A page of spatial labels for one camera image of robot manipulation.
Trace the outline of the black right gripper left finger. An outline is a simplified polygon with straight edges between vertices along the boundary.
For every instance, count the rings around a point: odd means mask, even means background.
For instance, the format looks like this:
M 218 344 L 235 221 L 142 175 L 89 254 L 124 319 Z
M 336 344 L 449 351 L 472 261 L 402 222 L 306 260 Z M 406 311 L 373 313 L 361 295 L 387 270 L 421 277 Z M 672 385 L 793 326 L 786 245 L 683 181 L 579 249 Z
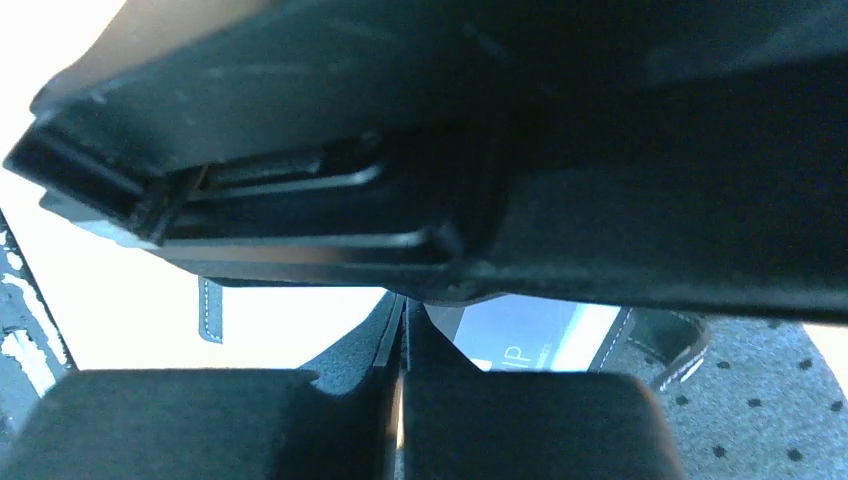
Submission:
M 36 406 L 5 479 L 381 479 L 404 299 L 297 369 L 97 370 Z

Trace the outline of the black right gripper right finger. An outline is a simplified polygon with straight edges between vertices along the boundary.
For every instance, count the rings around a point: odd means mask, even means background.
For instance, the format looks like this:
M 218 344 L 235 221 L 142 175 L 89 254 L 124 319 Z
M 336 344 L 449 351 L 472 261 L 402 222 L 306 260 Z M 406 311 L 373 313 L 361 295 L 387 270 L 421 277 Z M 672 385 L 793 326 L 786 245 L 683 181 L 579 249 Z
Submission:
M 404 312 L 408 479 L 681 479 L 654 395 L 608 373 L 485 372 L 433 324 Z

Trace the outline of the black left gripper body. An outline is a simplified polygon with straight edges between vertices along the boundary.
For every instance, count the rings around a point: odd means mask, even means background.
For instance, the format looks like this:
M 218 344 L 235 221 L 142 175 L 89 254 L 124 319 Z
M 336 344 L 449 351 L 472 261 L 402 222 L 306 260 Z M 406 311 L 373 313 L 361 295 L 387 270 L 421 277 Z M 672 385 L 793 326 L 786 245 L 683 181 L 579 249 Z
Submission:
M 843 1 L 128 1 L 4 160 L 232 286 L 847 319 Z

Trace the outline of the black credit card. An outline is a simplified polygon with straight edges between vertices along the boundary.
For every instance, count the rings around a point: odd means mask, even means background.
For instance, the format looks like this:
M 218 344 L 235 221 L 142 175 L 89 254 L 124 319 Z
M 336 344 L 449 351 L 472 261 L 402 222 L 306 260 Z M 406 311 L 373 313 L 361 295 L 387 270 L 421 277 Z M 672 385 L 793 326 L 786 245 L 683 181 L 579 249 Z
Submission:
M 620 306 L 503 295 L 427 305 L 436 328 L 483 371 L 597 371 L 629 334 Z

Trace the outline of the black card holder wallet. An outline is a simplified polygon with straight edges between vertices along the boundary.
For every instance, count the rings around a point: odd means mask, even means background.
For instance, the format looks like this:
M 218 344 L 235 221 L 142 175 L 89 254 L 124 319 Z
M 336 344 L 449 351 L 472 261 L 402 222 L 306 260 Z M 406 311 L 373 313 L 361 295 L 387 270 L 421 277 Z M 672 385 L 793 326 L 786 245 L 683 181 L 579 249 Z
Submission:
M 362 324 L 387 296 L 380 287 L 222 286 L 198 281 L 199 334 L 246 346 L 267 338 L 272 368 L 299 365 Z M 598 372 L 633 346 L 661 369 L 647 381 L 663 391 L 686 381 L 712 339 L 694 313 L 502 295 L 462 307 L 428 305 L 427 318 L 483 371 Z M 281 344 L 292 340 L 294 349 Z

